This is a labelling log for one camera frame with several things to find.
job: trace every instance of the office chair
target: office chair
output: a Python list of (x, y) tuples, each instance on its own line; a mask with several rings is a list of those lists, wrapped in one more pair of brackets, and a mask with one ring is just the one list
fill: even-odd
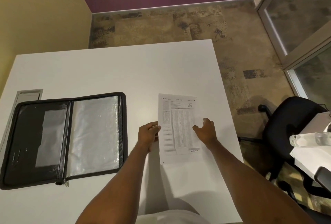
[(239, 142), (244, 140), (263, 143), (270, 147), (270, 151), (275, 158), (275, 163), (270, 170), (269, 181), (273, 181), (278, 177), (284, 162), (287, 162), (301, 173), (304, 178), (304, 188), (308, 193), (331, 198), (331, 192), (329, 190), (314, 187), (312, 185), (313, 179), (294, 164), (294, 158), (290, 155), (294, 147), (290, 145), (289, 141), (290, 136), (300, 134), (316, 114), (327, 112), (328, 110), (302, 97), (287, 98), (279, 105), (274, 113), (271, 113), (266, 105), (259, 105), (258, 110), (265, 112), (269, 119), (263, 130), (262, 139), (238, 137), (238, 140)]
[(280, 189), (287, 192), (288, 196), (290, 196), (317, 224), (331, 224), (331, 216), (317, 212), (298, 203), (290, 184), (285, 181), (278, 181), (277, 185)]

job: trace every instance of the clear water bottle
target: clear water bottle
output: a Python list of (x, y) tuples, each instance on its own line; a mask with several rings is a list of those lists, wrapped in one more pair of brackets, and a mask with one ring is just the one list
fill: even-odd
[(331, 146), (331, 133), (307, 133), (290, 136), (290, 144), (294, 147)]

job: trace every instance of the forearm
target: forearm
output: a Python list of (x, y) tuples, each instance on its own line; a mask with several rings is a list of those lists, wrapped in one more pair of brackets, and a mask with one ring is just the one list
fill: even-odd
[(89, 203), (76, 224), (135, 223), (148, 150), (136, 145), (112, 180)]
[(315, 223), (295, 201), (240, 162), (218, 141), (208, 146), (245, 224)]

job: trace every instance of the person's left arm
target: person's left arm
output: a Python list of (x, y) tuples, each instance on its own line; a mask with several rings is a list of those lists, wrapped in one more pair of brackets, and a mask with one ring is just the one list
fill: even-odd
[(132, 224), (138, 215), (145, 159), (161, 129), (158, 122), (141, 126), (138, 142), (119, 172), (86, 206), (76, 224)]

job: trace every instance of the omr answer sheet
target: omr answer sheet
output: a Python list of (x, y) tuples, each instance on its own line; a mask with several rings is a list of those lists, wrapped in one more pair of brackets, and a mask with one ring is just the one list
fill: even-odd
[(160, 164), (195, 161), (201, 144), (192, 129), (197, 124), (197, 98), (159, 94)]

